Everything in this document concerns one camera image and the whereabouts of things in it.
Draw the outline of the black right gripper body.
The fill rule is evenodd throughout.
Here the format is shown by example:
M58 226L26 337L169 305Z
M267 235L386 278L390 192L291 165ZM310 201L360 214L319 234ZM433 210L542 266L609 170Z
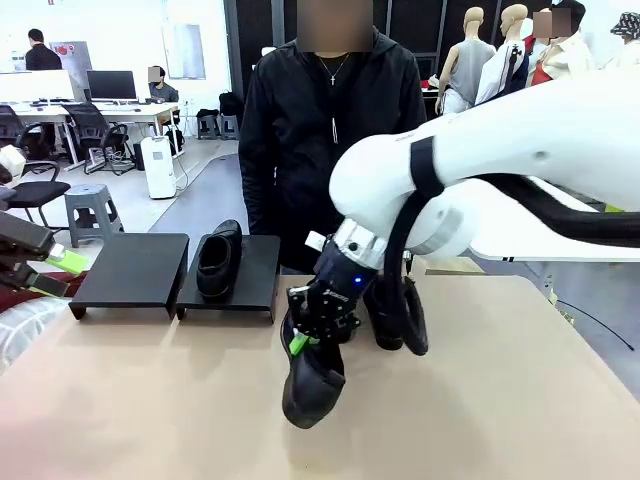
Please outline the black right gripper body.
M353 317L356 304L377 276L378 270L350 259L330 240L314 272L308 293L312 317L326 325L356 325Z

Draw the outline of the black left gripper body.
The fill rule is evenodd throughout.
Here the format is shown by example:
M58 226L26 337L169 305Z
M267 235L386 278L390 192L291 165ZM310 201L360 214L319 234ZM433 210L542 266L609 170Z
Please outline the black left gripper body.
M12 290L22 290L17 281L19 264L43 260L54 243L53 233L48 228L2 211L1 284Z

